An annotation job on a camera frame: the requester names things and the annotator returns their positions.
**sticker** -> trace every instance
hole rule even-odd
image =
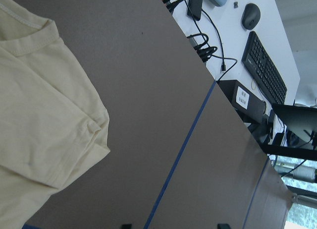
[[[238,86],[236,102],[244,109],[248,109],[249,94]]]

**white desk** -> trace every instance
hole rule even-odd
[[[233,5],[236,1],[238,2],[238,8],[234,8]],[[267,103],[266,113],[268,114],[271,110],[269,102],[263,98],[258,88],[252,90],[251,83],[253,78],[241,62],[250,32],[241,25],[241,17],[245,5],[248,3],[255,3],[260,8],[261,19],[253,31],[259,36],[265,50],[275,63],[276,68],[287,86],[285,104],[292,105],[300,77],[275,0],[228,0],[222,7],[214,6],[209,0],[203,0],[203,10],[209,14],[219,30],[225,57],[238,59],[238,63],[228,71],[222,79],[237,79],[258,98],[261,100],[264,99]],[[188,17],[186,13],[186,4],[182,2],[174,10],[173,17],[186,36],[198,33],[199,31],[193,20]],[[217,34],[205,14],[202,13],[201,19],[197,24],[201,31],[209,36],[209,44],[218,47],[218,50],[214,54],[221,56]],[[228,69],[234,62],[232,60],[226,60],[225,63]],[[212,57],[207,61],[207,69],[216,80],[222,75],[220,66],[220,59]],[[276,124],[277,127],[275,127],[274,131],[279,132],[280,125],[278,122],[276,122]]]

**blue tape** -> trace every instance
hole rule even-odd
[[[247,210],[247,214],[246,214],[246,217],[245,217],[244,222],[243,222],[242,229],[244,229],[244,227],[246,226],[246,223],[247,223],[247,220],[248,220],[248,216],[249,216],[249,213],[250,213],[250,209],[251,209],[251,206],[252,206],[252,203],[253,203],[254,196],[255,196],[255,194],[256,194],[256,192],[257,192],[258,186],[259,186],[259,184],[260,184],[260,181],[261,181],[261,179],[262,179],[262,176],[263,176],[263,174],[264,174],[264,170],[265,170],[265,168],[266,168],[266,165],[267,165],[268,161],[269,161],[269,157],[267,157],[267,159],[266,159],[266,161],[265,161],[264,167],[263,167],[262,172],[261,172],[261,174],[260,174],[260,178],[259,178],[259,180],[258,180],[258,183],[257,183],[257,185],[256,185],[256,188],[254,189],[254,192],[253,192],[253,195],[252,195],[252,198],[251,198],[251,202],[250,202],[250,204],[249,204],[249,207],[248,207],[248,210]]]
[[[161,201],[161,199],[162,199],[162,197],[163,197],[163,195],[164,195],[164,193],[166,191],[166,188],[167,188],[167,186],[169,184],[169,181],[170,181],[170,179],[173,176],[173,173],[174,173],[174,171],[176,169],[176,166],[177,166],[177,164],[178,164],[178,162],[179,162],[179,160],[180,160],[180,158],[181,158],[181,156],[182,156],[182,154],[183,154],[183,152],[185,150],[185,147],[186,147],[186,145],[187,145],[187,143],[189,141],[189,138],[191,137],[191,135],[192,135],[192,133],[193,133],[195,127],[196,127],[196,124],[197,124],[197,122],[198,122],[198,120],[199,120],[199,118],[200,118],[200,116],[201,116],[206,104],[207,104],[207,101],[208,101],[208,99],[209,99],[209,97],[210,97],[210,95],[211,95],[211,93],[212,93],[212,91],[214,89],[215,84],[216,84],[216,81],[214,81],[212,83],[212,85],[211,85],[211,87],[210,87],[210,89],[209,89],[209,91],[208,91],[208,93],[207,93],[207,95],[205,97],[205,100],[204,100],[202,106],[200,107],[200,109],[199,109],[199,111],[198,111],[198,113],[197,113],[197,115],[195,117],[195,120],[194,120],[194,122],[193,122],[193,124],[192,124],[192,126],[191,126],[191,128],[189,130],[189,132],[187,133],[185,141],[184,141],[182,147],[180,148],[180,151],[178,152],[176,160],[174,161],[174,164],[173,164],[172,168],[169,171],[169,174],[168,174],[168,176],[166,178],[166,181],[165,181],[165,183],[164,183],[164,185],[163,185],[163,187],[162,187],[162,189],[161,189],[161,191],[160,191],[160,193],[158,195],[157,200],[155,201],[155,203],[153,205],[153,208],[152,208],[151,213],[150,213],[150,215],[148,217],[148,220],[147,220],[147,222],[144,225],[144,229],[148,229],[149,226],[150,226],[150,223],[151,223],[151,221],[152,221],[152,219],[154,217],[154,214],[155,214],[155,212],[156,212],[156,210],[157,210],[157,208],[159,206],[159,203],[160,203],[160,201]]]
[[[24,224],[24,226],[22,227],[22,229],[40,229],[40,228],[37,228],[37,227],[34,227],[34,226],[30,226],[30,225]]]

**black mouse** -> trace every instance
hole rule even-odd
[[[242,25],[248,29],[252,30],[257,23],[259,22],[261,17],[261,12],[258,6],[256,6],[254,3],[249,3],[244,8],[244,12],[242,15]]]

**t-shirt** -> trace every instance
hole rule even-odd
[[[108,123],[55,22],[0,0],[0,228],[22,228],[105,157]]]

